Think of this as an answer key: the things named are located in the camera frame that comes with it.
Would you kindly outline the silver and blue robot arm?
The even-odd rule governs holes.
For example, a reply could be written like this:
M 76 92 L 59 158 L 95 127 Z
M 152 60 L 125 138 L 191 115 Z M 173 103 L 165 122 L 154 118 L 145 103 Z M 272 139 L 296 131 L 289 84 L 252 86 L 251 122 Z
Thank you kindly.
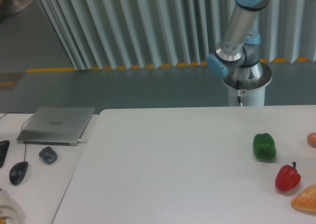
M 221 40 L 207 57 L 210 71 L 233 90 L 264 88 L 282 57 L 316 59 L 316 0 L 234 0 Z

